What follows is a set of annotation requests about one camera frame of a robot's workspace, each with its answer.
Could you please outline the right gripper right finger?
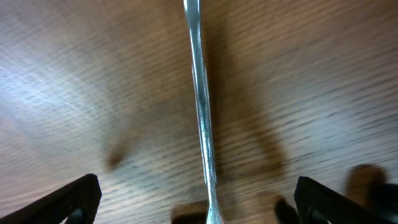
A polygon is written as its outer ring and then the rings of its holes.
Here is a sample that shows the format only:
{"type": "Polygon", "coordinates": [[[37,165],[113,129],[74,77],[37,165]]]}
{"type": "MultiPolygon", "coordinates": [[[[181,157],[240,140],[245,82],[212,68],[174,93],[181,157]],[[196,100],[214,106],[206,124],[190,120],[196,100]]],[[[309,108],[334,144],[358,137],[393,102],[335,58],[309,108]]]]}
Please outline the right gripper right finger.
{"type": "Polygon", "coordinates": [[[294,192],[300,223],[372,224],[388,223],[373,211],[318,183],[300,176],[294,192]]]}

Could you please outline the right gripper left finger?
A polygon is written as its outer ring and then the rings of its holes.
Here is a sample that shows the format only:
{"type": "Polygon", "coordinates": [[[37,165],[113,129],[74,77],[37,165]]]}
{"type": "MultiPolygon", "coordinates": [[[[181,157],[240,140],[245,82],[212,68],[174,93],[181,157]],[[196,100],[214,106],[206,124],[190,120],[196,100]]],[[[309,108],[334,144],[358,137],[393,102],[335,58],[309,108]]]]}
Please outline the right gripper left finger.
{"type": "Polygon", "coordinates": [[[92,224],[101,196],[98,177],[86,174],[24,208],[2,217],[1,223],[92,224]]]}

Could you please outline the small metal hammer tool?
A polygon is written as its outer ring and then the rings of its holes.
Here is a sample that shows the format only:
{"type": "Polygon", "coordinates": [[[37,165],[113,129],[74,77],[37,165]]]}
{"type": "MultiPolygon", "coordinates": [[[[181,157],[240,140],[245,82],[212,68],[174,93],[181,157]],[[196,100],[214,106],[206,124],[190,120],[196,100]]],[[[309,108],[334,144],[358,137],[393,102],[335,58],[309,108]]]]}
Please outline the small metal hammer tool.
{"type": "Polygon", "coordinates": [[[203,172],[208,194],[208,211],[205,223],[222,224],[227,221],[222,215],[216,192],[217,176],[211,123],[210,95],[201,39],[201,1],[184,0],[183,6],[190,35],[192,77],[197,110],[198,132],[200,137],[203,172]]]}

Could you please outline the black orange needle-nose pliers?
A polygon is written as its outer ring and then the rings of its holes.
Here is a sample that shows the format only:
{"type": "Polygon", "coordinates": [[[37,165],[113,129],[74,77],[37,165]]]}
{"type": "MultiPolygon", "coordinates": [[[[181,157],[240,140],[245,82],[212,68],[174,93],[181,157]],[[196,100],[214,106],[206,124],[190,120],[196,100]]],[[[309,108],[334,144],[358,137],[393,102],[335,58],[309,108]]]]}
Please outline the black orange needle-nose pliers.
{"type": "Polygon", "coordinates": [[[278,224],[299,224],[299,217],[291,205],[287,203],[284,198],[278,199],[274,206],[274,213],[276,215],[278,224]]]}

